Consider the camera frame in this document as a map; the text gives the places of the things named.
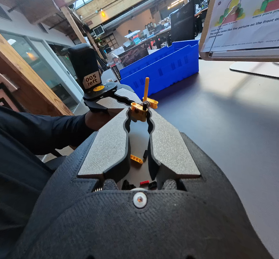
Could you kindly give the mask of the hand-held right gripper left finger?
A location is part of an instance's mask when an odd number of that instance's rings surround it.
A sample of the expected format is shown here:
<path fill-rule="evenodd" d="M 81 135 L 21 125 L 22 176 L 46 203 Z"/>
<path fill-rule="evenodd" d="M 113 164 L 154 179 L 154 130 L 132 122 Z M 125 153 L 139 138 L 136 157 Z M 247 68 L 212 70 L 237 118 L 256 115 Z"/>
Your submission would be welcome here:
<path fill-rule="evenodd" d="M 124 108 L 97 132 L 78 172 L 81 178 L 121 181 L 129 172 L 131 120 Z"/>

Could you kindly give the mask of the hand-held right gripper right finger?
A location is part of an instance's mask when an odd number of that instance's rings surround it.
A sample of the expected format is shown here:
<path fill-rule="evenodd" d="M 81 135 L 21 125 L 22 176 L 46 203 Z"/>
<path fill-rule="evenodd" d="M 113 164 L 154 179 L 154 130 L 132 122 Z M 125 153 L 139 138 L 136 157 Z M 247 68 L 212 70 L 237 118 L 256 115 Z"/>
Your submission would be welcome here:
<path fill-rule="evenodd" d="M 152 180 L 199 178 L 200 171 L 177 128 L 150 108 L 148 170 Z"/>

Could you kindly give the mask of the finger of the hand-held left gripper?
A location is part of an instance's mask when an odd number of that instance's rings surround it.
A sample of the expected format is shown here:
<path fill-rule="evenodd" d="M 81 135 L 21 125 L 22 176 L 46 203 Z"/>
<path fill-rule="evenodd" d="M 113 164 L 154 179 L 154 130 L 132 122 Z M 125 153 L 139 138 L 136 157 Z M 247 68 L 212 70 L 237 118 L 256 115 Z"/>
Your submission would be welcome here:
<path fill-rule="evenodd" d="M 132 103 L 141 103 L 142 100 L 137 94 L 126 87 L 118 87 L 113 89 L 113 107 L 130 107 Z"/>
<path fill-rule="evenodd" d="M 111 117 L 115 117 L 122 110 L 128 109 L 125 103 L 120 103 L 115 98 L 102 98 L 96 101 L 84 100 L 84 104 L 93 113 L 103 112 Z"/>

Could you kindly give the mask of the yellow lego axle with connector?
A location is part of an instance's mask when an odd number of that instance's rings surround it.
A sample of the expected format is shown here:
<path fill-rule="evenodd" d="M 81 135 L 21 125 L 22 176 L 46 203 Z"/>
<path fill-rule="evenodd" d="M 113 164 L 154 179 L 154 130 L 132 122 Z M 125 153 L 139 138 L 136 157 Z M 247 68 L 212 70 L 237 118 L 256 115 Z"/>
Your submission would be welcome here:
<path fill-rule="evenodd" d="M 151 99 L 148 97 L 148 89 L 149 89 L 149 77 L 145 78 L 145 88 L 144 88 L 144 96 L 143 96 L 143 102 L 149 102 L 149 107 L 153 109 L 158 108 L 158 101 Z"/>

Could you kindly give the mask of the yellow and grey lego assembly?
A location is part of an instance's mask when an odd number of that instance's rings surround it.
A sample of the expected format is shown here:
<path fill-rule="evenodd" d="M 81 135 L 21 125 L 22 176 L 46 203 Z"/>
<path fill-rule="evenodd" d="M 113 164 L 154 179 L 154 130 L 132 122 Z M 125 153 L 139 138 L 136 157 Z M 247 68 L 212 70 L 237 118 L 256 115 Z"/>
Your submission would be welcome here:
<path fill-rule="evenodd" d="M 147 100 L 141 103 L 132 102 L 131 109 L 130 109 L 131 119 L 134 122 L 136 121 L 146 122 L 149 113 L 149 108 L 150 108 L 150 102 Z"/>

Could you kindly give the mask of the person's left forearm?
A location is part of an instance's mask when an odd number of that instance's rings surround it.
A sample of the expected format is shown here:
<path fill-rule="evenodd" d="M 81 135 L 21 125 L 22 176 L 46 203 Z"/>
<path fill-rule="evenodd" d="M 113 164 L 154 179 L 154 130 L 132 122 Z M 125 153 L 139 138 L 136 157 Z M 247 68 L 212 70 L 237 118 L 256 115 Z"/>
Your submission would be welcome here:
<path fill-rule="evenodd" d="M 33 115 L 1 106 L 1 131 L 15 139 L 35 155 L 50 153 L 66 146 L 79 146 L 93 132 L 78 116 Z"/>

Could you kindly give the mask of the black lego set box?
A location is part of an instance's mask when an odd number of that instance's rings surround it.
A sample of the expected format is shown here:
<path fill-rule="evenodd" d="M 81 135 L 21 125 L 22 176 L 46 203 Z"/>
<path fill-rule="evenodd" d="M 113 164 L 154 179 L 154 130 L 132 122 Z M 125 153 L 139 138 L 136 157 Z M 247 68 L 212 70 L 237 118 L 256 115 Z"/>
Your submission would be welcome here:
<path fill-rule="evenodd" d="M 128 49 L 127 51 L 119 54 L 119 58 L 124 67 L 131 65 L 132 63 L 148 56 L 148 48 L 145 42 L 141 42 Z"/>

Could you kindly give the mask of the black lego T connector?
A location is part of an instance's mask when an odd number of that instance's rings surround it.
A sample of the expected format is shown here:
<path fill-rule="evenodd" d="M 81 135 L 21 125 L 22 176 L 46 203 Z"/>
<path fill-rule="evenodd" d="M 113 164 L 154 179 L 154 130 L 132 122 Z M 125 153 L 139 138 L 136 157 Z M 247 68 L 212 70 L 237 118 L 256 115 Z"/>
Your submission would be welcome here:
<path fill-rule="evenodd" d="M 135 188 L 136 188 L 136 186 L 134 184 L 130 184 L 128 180 L 124 180 L 121 190 L 130 191 L 130 190 L 133 190 Z"/>

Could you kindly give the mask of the person's left hand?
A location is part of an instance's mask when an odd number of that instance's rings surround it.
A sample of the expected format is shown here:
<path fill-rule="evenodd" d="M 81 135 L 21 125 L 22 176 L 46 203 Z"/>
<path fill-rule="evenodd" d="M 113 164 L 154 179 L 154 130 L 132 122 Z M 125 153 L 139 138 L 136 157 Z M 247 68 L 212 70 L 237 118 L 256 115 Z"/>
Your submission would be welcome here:
<path fill-rule="evenodd" d="M 85 124 L 93 131 L 98 131 L 104 125 L 106 125 L 113 116 L 105 112 L 91 112 L 88 111 L 85 114 Z"/>

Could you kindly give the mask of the clear water bottle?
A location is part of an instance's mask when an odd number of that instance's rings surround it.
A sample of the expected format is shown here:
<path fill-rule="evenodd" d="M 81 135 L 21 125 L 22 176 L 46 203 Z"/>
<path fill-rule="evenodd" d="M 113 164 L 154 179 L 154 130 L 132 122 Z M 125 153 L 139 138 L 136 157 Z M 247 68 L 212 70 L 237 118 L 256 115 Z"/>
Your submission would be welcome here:
<path fill-rule="evenodd" d="M 112 49 L 108 45 L 105 47 L 104 51 L 107 54 L 108 64 L 109 64 L 111 70 L 113 71 L 114 75 L 116 76 L 117 81 L 120 81 L 122 79 L 120 70 L 124 68 L 120 57 L 115 55 L 112 52 Z"/>

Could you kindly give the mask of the blue plastic bin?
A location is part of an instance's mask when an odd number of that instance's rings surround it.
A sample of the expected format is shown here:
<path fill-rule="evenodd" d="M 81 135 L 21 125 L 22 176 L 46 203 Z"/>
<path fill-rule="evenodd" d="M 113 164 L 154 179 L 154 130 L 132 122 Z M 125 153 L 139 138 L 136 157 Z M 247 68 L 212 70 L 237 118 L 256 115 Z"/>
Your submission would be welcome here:
<path fill-rule="evenodd" d="M 173 42 L 120 70 L 121 84 L 130 86 L 137 96 L 144 95 L 149 78 L 148 95 L 199 72 L 199 40 Z"/>

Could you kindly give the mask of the stack of boxes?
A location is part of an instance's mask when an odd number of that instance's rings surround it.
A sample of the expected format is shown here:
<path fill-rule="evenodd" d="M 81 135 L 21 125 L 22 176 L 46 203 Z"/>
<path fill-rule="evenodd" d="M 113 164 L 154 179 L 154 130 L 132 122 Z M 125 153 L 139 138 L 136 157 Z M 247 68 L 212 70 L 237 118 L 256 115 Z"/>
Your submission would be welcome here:
<path fill-rule="evenodd" d="M 139 33 L 140 33 L 140 30 L 137 30 L 137 31 L 131 31 L 131 30 L 128 30 L 128 34 L 125 35 L 125 38 L 127 38 L 128 40 L 126 42 L 123 43 L 123 45 L 125 47 L 128 47 L 130 45 L 137 45 L 141 42 L 141 39 L 139 38 Z"/>

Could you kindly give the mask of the black computer monitor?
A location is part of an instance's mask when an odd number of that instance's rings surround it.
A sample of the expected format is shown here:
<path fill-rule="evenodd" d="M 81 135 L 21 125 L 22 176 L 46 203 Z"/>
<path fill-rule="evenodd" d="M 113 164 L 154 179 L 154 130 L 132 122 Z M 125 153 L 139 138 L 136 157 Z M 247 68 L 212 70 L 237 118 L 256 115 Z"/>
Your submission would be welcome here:
<path fill-rule="evenodd" d="M 171 42 L 194 40 L 194 0 L 190 0 L 177 12 L 172 13 L 171 20 Z"/>

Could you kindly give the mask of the person's torso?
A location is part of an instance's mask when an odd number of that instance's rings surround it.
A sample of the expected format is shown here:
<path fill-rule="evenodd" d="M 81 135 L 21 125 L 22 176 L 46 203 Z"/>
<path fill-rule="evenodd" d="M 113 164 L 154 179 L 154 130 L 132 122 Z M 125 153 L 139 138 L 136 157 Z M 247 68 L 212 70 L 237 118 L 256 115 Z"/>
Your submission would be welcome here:
<path fill-rule="evenodd" d="M 7 258 L 22 234 L 46 183 L 65 160 L 43 163 L 36 154 L 52 142 L 52 129 L 1 129 L 1 258 Z"/>

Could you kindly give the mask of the instruction sheet on stand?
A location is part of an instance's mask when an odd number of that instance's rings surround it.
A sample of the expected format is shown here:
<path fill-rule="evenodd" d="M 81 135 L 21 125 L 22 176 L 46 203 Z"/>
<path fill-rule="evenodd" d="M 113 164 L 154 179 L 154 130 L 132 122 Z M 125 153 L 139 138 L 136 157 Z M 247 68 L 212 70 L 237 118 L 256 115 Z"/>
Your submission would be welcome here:
<path fill-rule="evenodd" d="M 209 3 L 209 13 L 212 12 L 213 4 Z M 199 42 L 199 54 L 203 60 L 216 61 L 248 61 L 248 62 L 278 62 L 278 47 L 272 48 L 251 48 L 238 50 L 222 50 L 216 52 L 201 52 L 204 40 L 208 31 L 210 16 L 206 15 L 204 28 Z"/>

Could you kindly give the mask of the white monitor stand base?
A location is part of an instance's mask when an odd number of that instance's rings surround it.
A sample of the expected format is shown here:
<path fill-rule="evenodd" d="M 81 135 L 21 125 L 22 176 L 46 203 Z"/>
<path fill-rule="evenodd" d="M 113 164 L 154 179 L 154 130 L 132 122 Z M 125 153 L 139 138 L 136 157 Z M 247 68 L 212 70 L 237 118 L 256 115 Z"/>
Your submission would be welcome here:
<path fill-rule="evenodd" d="M 230 70 L 279 79 L 278 62 L 234 62 Z"/>

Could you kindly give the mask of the printed instruction sheet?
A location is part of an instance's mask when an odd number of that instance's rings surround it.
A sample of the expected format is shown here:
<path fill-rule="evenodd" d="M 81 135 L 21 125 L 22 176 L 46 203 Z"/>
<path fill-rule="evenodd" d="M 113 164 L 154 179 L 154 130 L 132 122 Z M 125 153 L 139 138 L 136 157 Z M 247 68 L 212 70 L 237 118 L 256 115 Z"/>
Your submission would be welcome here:
<path fill-rule="evenodd" d="M 201 52 L 278 47 L 279 0 L 210 0 Z M 233 6 L 235 13 L 225 18 Z"/>

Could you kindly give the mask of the wooden post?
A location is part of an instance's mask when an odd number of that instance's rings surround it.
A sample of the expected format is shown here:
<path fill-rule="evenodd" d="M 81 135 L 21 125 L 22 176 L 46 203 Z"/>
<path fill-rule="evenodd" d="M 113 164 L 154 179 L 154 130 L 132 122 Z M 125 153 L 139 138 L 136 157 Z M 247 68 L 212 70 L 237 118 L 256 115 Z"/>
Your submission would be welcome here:
<path fill-rule="evenodd" d="M 68 7 L 62 6 L 60 9 L 61 9 L 62 13 L 64 14 L 65 18 L 68 20 L 68 22 L 69 22 L 70 26 L 72 27 L 73 31 L 75 32 L 76 36 L 81 41 L 81 43 L 86 43 L 86 40 L 85 40 L 82 32 L 80 31 L 79 27 L 77 26 L 75 20 L 71 16 Z"/>

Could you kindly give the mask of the metal air duct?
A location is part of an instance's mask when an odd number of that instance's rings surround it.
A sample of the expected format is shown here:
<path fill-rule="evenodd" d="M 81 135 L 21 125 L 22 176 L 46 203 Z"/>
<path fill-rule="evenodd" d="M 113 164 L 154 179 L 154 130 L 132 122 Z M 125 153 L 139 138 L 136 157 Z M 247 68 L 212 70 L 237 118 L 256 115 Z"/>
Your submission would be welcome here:
<path fill-rule="evenodd" d="M 142 0 L 141 2 L 114 16 L 112 19 L 102 23 L 101 26 L 105 32 L 111 29 L 116 29 L 121 24 L 133 19 L 145 10 L 148 10 L 154 6 L 159 6 L 161 3 L 166 3 L 167 1 L 168 0 Z"/>

